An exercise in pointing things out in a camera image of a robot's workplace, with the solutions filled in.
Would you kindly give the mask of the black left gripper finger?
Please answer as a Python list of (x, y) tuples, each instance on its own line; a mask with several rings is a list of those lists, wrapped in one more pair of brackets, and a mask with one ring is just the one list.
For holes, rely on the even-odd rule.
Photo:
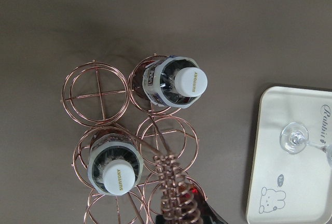
[(155, 219), (155, 224), (168, 224), (168, 221), (165, 220), (162, 215), (157, 215)]

